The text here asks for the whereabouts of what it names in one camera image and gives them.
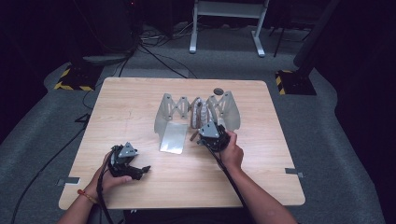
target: forearm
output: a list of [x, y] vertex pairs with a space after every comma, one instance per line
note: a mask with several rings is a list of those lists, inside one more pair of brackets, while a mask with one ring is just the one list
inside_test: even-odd
[[58, 224], [64, 223], [87, 223], [88, 216], [91, 212], [93, 203], [84, 195], [78, 195], [72, 205], [62, 215]]
[[293, 215], [241, 169], [229, 171], [256, 223], [296, 224]]

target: silver metal sheet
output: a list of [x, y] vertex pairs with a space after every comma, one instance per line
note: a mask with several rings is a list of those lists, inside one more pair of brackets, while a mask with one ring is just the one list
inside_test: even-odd
[[168, 122], [161, 142], [160, 151], [181, 154], [186, 139], [188, 125]]

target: wooden table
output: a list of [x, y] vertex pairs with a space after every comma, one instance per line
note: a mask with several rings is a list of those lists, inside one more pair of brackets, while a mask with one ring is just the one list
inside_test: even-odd
[[[154, 121], [164, 93], [177, 101], [206, 99], [215, 88], [231, 91], [241, 114], [237, 144], [244, 149], [242, 167], [260, 186], [285, 205], [301, 205], [304, 193], [267, 86], [256, 80], [108, 77], [99, 93], [91, 120], [69, 176], [78, 185], [66, 185], [59, 201], [67, 209], [85, 188], [104, 156], [115, 145], [130, 142], [139, 155], [131, 165], [151, 169], [140, 181], [117, 187], [106, 197], [108, 208], [238, 207], [241, 203], [225, 174], [203, 147], [189, 140], [187, 131], [180, 155], [161, 152]], [[174, 122], [188, 122], [175, 119]]]

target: left hand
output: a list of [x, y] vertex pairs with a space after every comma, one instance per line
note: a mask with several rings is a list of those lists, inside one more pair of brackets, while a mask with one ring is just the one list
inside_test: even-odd
[[[103, 164], [101, 167], [99, 167], [99, 169], [95, 172], [95, 174], [93, 175], [93, 178], [90, 182], [90, 184], [88, 184], [88, 186], [84, 189], [85, 192], [92, 196], [94, 199], [98, 198], [98, 194], [96, 192], [96, 186], [98, 183], [98, 179], [99, 179], [99, 175], [102, 172], [102, 168], [103, 166], [106, 166], [106, 169], [108, 169], [107, 164], [105, 164], [107, 157], [110, 156], [111, 152], [108, 152], [105, 155]], [[109, 171], [106, 171], [103, 175], [103, 194], [106, 194], [107, 192], [109, 192], [112, 188], [118, 186], [118, 185], [122, 185], [125, 184], [127, 182], [132, 181], [132, 178], [128, 175], [124, 175], [124, 176], [119, 176], [119, 177], [114, 177]]]

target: hand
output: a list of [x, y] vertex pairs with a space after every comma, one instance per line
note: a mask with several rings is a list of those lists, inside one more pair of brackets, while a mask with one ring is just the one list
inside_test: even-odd
[[230, 131], [226, 132], [230, 135], [230, 142], [228, 146], [220, 152], [219, 157], [229, 172], [241, 171], [244, 150], [236, 144], [236, 133]]
[[[104, 161], [103, 161], [103, 165], [101, 167], [99, 167], [99, 169], [95, 172], [95, 174], [93, 175], [93, 178], [90, 182], [90, 184], [88, 184], [88, 186], [84, 189], [85, 192], [87, 192], [88, 195], [92, 196], [93, 198], [97, 199], [97, 192], [96, 192], [96, 186], [98, 183], [98, 179], [99, 179], [99, 175], [102, 172], [102, 168], [103, 166], [106, 166], [106, 169], [108, 169], [107, 164], [105, 164], [105, 162], [107, 161], [107, 157], [110, 156], [111, 152], [108, 152], [105, 155]], [[124, 175], [124, 176], [119, 176], [119, 177], [114, 177], [109, 171], [106, 171], [103, 175], [103, 194], [106, 194], [107, 192], [109, 192], [112, 188], [130, 182], [132, 181], [132, 178], [128, 175]]]

